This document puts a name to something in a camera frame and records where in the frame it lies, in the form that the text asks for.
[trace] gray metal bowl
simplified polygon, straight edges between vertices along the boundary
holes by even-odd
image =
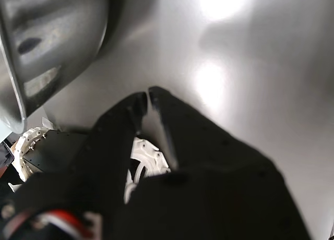
[[[0,119],[15,133],[96,56],[108,0],[0,0]]]

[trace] gray surface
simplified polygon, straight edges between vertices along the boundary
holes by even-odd
[[[334,220],[333,0],[126,0],[99,58],[45,105],[89,129],[160,85],[283,172],[314,239]],[[155,128],[145,131],[155,136]]]
[[[0,0],[0,119],[12,131],[89,66],[107,15],[108,0]]]

